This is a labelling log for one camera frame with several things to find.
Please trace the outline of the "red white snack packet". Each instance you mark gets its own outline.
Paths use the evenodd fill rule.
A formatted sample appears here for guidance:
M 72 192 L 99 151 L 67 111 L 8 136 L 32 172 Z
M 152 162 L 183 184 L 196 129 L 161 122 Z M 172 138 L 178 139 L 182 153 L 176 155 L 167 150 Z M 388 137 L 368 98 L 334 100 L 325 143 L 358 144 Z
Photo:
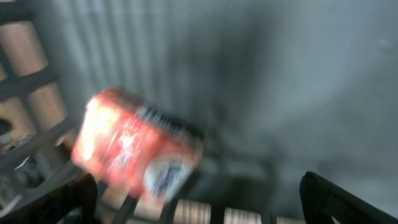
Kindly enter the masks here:
M 203 133 L 134 95 L 108 88 L 86 105 L 73 162 L 132 197 L 166 203 L 201 161 Z

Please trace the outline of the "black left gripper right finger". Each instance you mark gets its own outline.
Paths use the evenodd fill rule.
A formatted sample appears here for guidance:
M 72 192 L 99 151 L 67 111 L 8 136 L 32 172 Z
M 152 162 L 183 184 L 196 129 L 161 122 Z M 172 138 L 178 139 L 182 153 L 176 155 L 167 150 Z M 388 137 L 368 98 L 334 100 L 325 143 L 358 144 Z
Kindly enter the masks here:
M 300 199 L 306 224 L 334 224 L 335 221 L 347 224 L 397 224 L 397 218 L 314 172 L 306 172 L 302 177 Z

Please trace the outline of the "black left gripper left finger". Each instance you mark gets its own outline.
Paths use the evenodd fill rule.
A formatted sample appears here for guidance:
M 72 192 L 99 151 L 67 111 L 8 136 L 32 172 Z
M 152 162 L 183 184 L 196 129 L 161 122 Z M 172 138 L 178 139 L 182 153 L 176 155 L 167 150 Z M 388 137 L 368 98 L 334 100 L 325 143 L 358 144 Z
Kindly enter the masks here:
M 58 223 L 79 209 L 80 223 L 98 223 L 95 217 L 98 189 L 94 177 L 86 174 L 1 218 L 1 224 Z

